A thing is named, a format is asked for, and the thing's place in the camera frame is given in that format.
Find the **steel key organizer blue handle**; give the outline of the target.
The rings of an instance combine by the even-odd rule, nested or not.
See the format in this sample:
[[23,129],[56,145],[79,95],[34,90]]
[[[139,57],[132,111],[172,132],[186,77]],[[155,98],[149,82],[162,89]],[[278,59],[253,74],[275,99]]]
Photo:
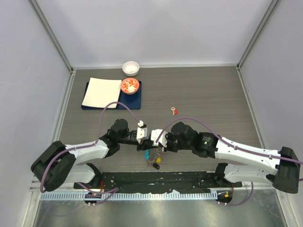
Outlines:
[[146,168],[152,166],[153,163],[157,163],[156,159],[159,157],[161,158],[162,153],[163,153],[163,148],[152,148],[152,149],[146,150],[144,152],[144,158],[146,161],[146,165],[142,170],[145,170]]

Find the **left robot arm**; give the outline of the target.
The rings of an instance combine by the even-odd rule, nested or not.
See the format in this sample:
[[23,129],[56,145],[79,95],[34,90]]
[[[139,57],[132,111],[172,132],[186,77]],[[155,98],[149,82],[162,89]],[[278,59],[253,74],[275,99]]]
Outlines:
[[157,147],[142,121],[135,131],[130,131],[127,120],[117,119],[96,141],[78,145],[53,142],[32,164],[31,171],[40,181],[42,193],[66,183],[81,183],[95,189],[100,185],[101,173],[90,160],[114,155],[121,144],[134,145],[138,151]]

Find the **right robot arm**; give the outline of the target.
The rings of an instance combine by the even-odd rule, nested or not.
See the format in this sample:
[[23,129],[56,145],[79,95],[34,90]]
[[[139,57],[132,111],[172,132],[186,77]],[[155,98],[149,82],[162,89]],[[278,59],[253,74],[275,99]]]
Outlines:
[[221,137],[213,131],[197,132],[183,122],[176,123],[171,132],[156,130],[152,141],[168,151],[190,150],[199,157],[226,159],[244,164],[243,168],[225,165],[214,174],[214,182],[220,187],[229,182],[252,181],[270,183],[286,193],[298,193],[300,167],[295,152],[288,147],[280,150],[256,148]]

